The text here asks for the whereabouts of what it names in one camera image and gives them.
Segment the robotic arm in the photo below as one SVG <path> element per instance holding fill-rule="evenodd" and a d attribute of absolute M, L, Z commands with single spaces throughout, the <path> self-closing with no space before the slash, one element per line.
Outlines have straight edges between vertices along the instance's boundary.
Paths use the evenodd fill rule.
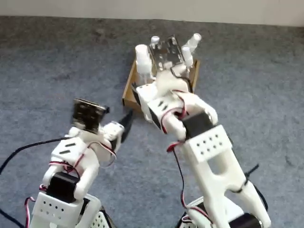
<path fill-rule="evenodd" d="M 112 228 L 101 202 L 88 194 L 99 167 L 112 164 L 132 125 L 132 112 L 118 122 L 99 123 L 106 107 L 74 100 L 73 127 L 53 150 L 40 186 L 30 228 Z"/>
<path fill-rule="evenodd" d="M 186 63 L 159 71 L 151 84 L 133 85 L 133 94 L 147 121 L 165 134 L 172 133 L 178 138 L 178 145 L 196 177 L 204 196 L 203 207 L 210 220 L 187 206 L 192 223 L 199 228 L 213 225 L 217 228 L 270 227 L 268 213 L 255 186 L 243 173 L 224 127 L 218 124 L 216 111 L 191 93 L 173 68 L 186 69 Z M 211 159 L 218 166 L 219 174 L 212 172 Z M 249 213 L 244 213 L 224 196 L 227 190 L 238 194 Z M 227 211 L 233 207 L 237 208 L 238 214 L 229 216 Z"/>

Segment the small cardboard box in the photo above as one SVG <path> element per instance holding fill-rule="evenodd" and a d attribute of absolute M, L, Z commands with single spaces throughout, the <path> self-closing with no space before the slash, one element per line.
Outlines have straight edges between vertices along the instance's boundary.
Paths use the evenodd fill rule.
<path fill-rule="evenodd" d="M 193 68 L 190 70 L 190 75 L 189 75 L 189 79 L 190 79 L 190 83 L 192 85 L 193 91 L 195 89 L 196 81 L 199 77 L 199 70 L 200 70 L 199 67 L 200 67 L 200 61 L 195 59 Z M 132 108 L 138 112 L 141 112 L 142 110 L 141 110 L 140 106 L 136 103 L 135 98 L 132 93 L 132 88 L 131 88 L 131 84 L 136 80 L 136 74 L 137 74 L 136 63 L 134 61 L 130 74 L 129 74 L 129 77 L 128 77 L 127 84 L 124 88 L 123 105 L 126 107 L 129 107 L 129 108 Z"/>

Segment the white plastic bracket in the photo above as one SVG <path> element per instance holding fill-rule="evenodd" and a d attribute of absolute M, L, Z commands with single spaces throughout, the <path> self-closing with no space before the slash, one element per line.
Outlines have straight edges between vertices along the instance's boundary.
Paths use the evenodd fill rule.
<path fill-rule="evenodd" d="M 222 125 L 187 140 L 184 147 L 192 151 L 196 163 L 205 162 L 232 148 L 230 139 Z"/>
<path fill-rule="evenodd" d="M 148 103 L 154 99 L 157 94 L 155 83 L 145 84 L 136 88 L 139 100 L 141 102 L 142 112 L 148 122 L 152 122 L 152 117 L 149 111 Z"/>
<path fill-rule="evenodd" d="M 49 228 L 50 223 L 75 228 L 83 203 L 83 200 L 65 203 L 40 192 L 33 208 L 33 219 L 29 228 Z"/>
<path fill-rule="evenodd" d="M 200 198 L 196 199 L 195 201 L 191 202 L 189 204 L 189 206 L 196 206 L 203 202 L 204 202 L 204 197 L 200 197 Z M 227 197 L 224 198 L 224 202 L 225 202 L 225 213 L 226 213 L 226 216 L 227 216 L 227 219 L 229 222 L 231 222 L 232 220 L 234 220 L 244 214 L 242 208 L 240 206 L 238 206 L 237 204 L 235 204 L 234 202 L 232 202 Z M 215 227 L 211 226 L 208 219 L 202 218 L 202 215 L 199 214 L 197 211 L 190 210 L 188 213 L 189 214 L 186 214 L 186 215 L 189 215 L 191 218 L 194 218 L 195 219 L 194 221 L 200 220 L 200 221 L 204 222 L 204 228 L 215 228 Z M 197 225 L 194 223 L 183 223 L 182 222 L 178 228 L 197 228 Z"/>
<path fill-rule="evenodd" d="M 227 190 L 238 191 L 246 180 L 231 149 L 231 143 L 227 139 L 227 134 L 223 127 L 219 125 L 186 141 L 181 146 L 181 150 L 188 160 L 204 195 L 204 206 L 217 228 L 230 228 L 225 213 L 225 192 Z M 211 158 L 215 161 L 219 174 L 214 174 L 211 170 L 208 164 L 208 160 Z M 249 212 L 262 222 L 264 228 L 270 227 L 269 215 L 250 181 L 247 182 L 238 196 L 244 201 Z"/>

